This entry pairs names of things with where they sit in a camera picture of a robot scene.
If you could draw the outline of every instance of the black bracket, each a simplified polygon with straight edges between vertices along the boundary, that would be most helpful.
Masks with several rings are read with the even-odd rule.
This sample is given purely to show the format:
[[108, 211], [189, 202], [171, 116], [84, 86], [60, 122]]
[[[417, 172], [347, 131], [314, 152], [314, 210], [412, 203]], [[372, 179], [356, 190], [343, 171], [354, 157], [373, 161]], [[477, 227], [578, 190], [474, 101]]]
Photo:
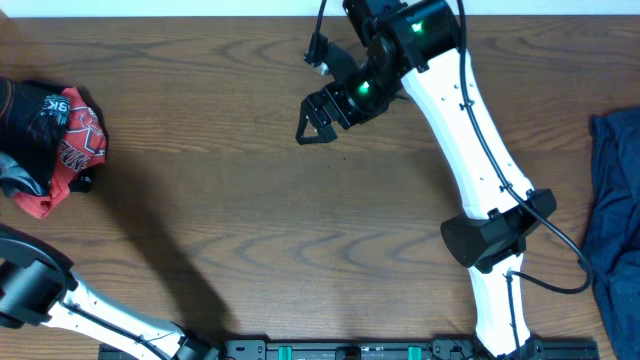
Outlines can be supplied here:
[[[49, 320], [47, 313], [66, 282], [77, 286], [73, 262], [46, 243], [0, 224], [0, 326], [19, 329]], [[66, 274], [63, 278], [51, 262]]]
[[[556, 210], [549, 189], [532, 191], [527, 203], [544, 218]], [[525, 237], [540, 223], [521, 206], [500, 214], [491, 212], [488, 220], [469, 219], [464, 214], [442, 223], [442, 238], [453, 257], [467, 268], [475, 266], [487, 274], [493, 265], [526, 250]]]
[[321, 33], [314, 32], [311, 35], [311, 42], [309, 43], [309, 49], [304, 54], [304, 61], [313, 66], [320, 66], [324, 62], [324, 58], [327, 56], [329, 39]]

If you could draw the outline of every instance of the wire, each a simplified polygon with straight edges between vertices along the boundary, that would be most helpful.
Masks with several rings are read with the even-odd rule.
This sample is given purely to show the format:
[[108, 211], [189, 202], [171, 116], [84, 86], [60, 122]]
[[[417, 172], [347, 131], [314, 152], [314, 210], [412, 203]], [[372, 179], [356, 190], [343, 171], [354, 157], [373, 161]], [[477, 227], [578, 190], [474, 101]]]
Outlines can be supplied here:
[[89, 314], [89, 313], [87, 313], [87, 312], [85, 312], [85, 311], [83, 311], [83, 310], [81, 310], [79, 308], [76, 308], [74, 306], [69, 306], [69, 305], [65, 304], [64, 302], [62, 302], [62, 301], [60, 301], [60, 305], [63, 308], [73, 312], [76, 315], [82, 316], [83, 318], [91, 321], [92, 323], [94, 323], [94, 324], [96, 324], [98, 326], [101, 326], [101, 327], [103, 327], [103, 328], [105, 328], [105, 329], [107, 329], [107, 330], [109, 330], [111, 332], [114, 332], [114, 333], [116, 333], [116, 334], [118, 334], [118, 335], [120, 335], [122, 337], [126, 337], [127, 339], [132, 340], [135, 343], [142, 344], [142, 346], [144, 346], [147, 350], [149, 350], [153, 355], [158, 357], [158, 359], [163, 359], [163, 360], [170, 360], [171, 359], [171, 357], [164, 356], [160, 351], [158, 351], [158, 349], [155, 348], [155, 346], [153, 346], [153, 345], [151, 345], [149, 343], [150, 341], [154, 341], [154, 340], [158, 340], [158, 339], [153, 339], [153, 340], [149, 340], [149, 341], [144, 340], [140, 336], [133, 335], [133, 334], [131, 334], [131, 333], [125, 331], [125, 330], [120, 329], [119, 327], [111, 325], [108, 322], [106, 322], [106, 321], [104, 321], [104, 320], [102, 320], [100, 318], [97, 318], [97, 317], [95, 317], [95, 316], [93, 316], [93, 315], [91, 315], [91, 314]]
[[584, 256], [584, 254], [580, 251], [580, 249], [578, 249], [578, 246], [566, 234], [564, 234], [560, 229], [558, 229], [549, 220], [545, 219], [542, 215], [540, 215], [540, 213], [538, 211], [536, 211], [531, 206], [529, 206], [529, 204], [527, 204], [520, 197], [520, 195], [518, 195], [518, 193], [516, 193], [516, 191], [513, 189], [513, 185], [504, 176], [504, 173], [500, 169], [500, 166], [498, 165], [498, 162], [496, 161], [495, 157], [493, 156], [493, 153], [491, 152], [491, 149], [489, 148], [489, 145], [487, 144], [487, 141], [485, 140], [484, 136], [482, 135], [482, 131], [480, 130], [480, 126], [478, 125], [478, 121], [477, 121], [477, 119], [475, 117], [475, 114], [473, 112], [473, 108], [472, 108], [473, 102], [469, 99], [469, 89], [468, 89], [468, 84], [467, 84], [467, 76], [466, 76], [466, 55], [467, 55], [467, 22], [466, 22], [466, 14], [465, 14], [465, 11], [464, 11], [464, 4], [462, 3], [462, 0], [457, 0], [457, 3], [458, 3], [458, 9], [460, 11], [460, 44], [459, 44], [459, 49], [460, 49], [460, 82], [461, 82], [462, 98], [463, 98], [463, 101], [464, 101], [464, 107], [467, 109], [467, 113], [469, 114], [469, 120], [471, 121], [471, 125], [473, 126], [473, 130], [476, 133], [476, 136], [478, 137], [478, 141], [480, 142], [480, 145], [482, 146], [482, 149], [484, 150], [485, 154], [487, 155], [487, 158], [489, 159], [489, 162], [491, 163], [491, 166], [495, 170], [496, 175], [498, 176], [498, 179], [500, 180], [500, 183], [502, 184], [501, 190], [502, 191], [507, 191], [509, 193], [509, 195], [511, 195], [511, 197], [513, 197], [515, 199], [515, 201], [518, 203], [518, 205], [520, 205], [524, 210], [526, 210], [537, 221], [539, 221], [541, 224], [543, 224], [549, 230], [551, 230], [551, 232], [553, 232], [556, 236], [558, 236], [560, 238], [560, 240], [562, 240], [576, 255], [578, 255], [578, 258], [580, 259], [580, 263], [581, 263], [581, 265], [583, 267], [583, 270], [587, 274], [587, 278], [585, 279], [585, 282], [581, 286], [579, 286], [577, 288], [566, 289], [566, 288], [560, 288], [560, 287], [548, 284], [546, 282], [543, 282], [543, 281], [541, 281], [539, 279], [534, 278], [533, 276], [524, 274], [524, 273], [519, 272], [519, 271], [512, 271], [512, 270], [507, 271], [506, 278], [507, 278], [507, 287], [508, 287], [507, 289], [508, 289], [508, 294], [509, 294], [509, 310], [511, 312], [511, 321], [512, 321], [511, 326], [513, 327], [513, 334], [514, 334], [514, 339], [515, 339], [515, 342], [516, 342], [516, 347], [519, 348], [520, 346], [519, 346], [519, 343], [518, 343], [518, 333], [517, 333], [516, 323], [515, 323], [515, 311], [514, 311], [514, 306], [513, 306], [513, 294], [512, 294], [512, 288], [511, 288], [511, 282], [513, 280], [513, 276], [518, 276], [521, 279], [527, 280], [529, 282], [532, 282], [532, 283], [534, 283], [534, 284], [536, 284], [538, 286], [541, 286], [541, 287], [543, 287], [543, 288], [545, 288], [547, 290], [551, 290], [551, 291], [556, 292], [556, 293], [560, 293], [560, 294], [578, 294], [578, 293], [581, 293], [581, 292], [587, 290], [591, 286], [591, 283], [593, 282], [593, 269], [591, 267], [591, 264], [589, 263], [589, 260]]
[[404, 101], [410, 102], [410, 103], [412, 103], [412, 104], [415, 104], [415, 103], [416, 103], [413, 99], [408, 98], [408, 97], [406, 97], [406, 96], [404, 96], [404, 95], [398, 95], [398, 94], [394, 94], [394, 95], [392, 95], [392, 96], [391, 96], [391, 99], [389, 99], [389, 102], [392, 102], [393, 100], [396, 100], [396, 99], [404, 100]]
[[318, 44], [318, 38], [320, 37], [320, 27], [322, 26], [322, 17], [324, 16], [324, 7], [327, 5], [327, 0], [322, 0], [322, 3], [320, 3], [320, 10], [318, 11], [318, 20], [316, 20], [316, 30], [313, 34], [313, 43], [310, 46], [310, 49], [312, 49], [312, 51], [314, 51], [313, 56], [316, 57], [317, 54], [317, 44]]

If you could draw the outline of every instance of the wood grain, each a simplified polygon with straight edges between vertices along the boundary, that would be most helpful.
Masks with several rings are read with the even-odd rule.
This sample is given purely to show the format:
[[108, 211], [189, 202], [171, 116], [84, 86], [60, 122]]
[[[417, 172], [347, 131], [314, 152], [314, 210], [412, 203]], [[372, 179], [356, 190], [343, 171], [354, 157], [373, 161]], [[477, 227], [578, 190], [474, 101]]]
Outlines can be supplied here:
[[[475, 73], [497, 127], [552, 219], [578, 242], [592, 204], [588, 120], [637, 103], [634, 17], [473, 17]], [[300, 101], [328, 79], [302, 61], [310, 18], [4, 20], [0, 74], [84, 86], [111, 135], [94, 191], [43, 221], [1, 200], [0, 221], [57, 247], [97, 288], [212, 339], [471, 334], [467, 271], [439, 224], [457, 189], [418, 110], [300, 147]], [[362, 59], [348, 22], [324, 32]], [[580, 283], [547, 231], [524, 270]], [[612, 359], [591, 293], [524, 284], [543, 337], [592, 337]], [[0, 329], [3, 359], [93, 359], [64, 331]]]

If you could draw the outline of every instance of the green connector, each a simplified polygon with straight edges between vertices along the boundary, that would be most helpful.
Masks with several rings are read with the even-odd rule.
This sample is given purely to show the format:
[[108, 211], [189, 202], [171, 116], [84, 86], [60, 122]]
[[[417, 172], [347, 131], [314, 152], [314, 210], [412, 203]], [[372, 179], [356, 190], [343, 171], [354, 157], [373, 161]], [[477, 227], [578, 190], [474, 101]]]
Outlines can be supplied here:
[[278, 349], [278, 360], [293, 360], [293, 349], [290, 346], [281, 346]]
[[422, 360], [422, 349], [417, 346], [410, 346], [409, 360]]

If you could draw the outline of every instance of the denim cloth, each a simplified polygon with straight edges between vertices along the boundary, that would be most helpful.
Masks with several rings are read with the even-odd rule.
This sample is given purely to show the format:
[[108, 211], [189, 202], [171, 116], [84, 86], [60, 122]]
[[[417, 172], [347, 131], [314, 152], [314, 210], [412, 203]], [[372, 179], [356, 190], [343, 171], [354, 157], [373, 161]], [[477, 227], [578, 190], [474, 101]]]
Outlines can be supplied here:
[[640, 108], [594, 117], [591, 135], [595, 207], [583, 250], [616, 355], [640, 359]]

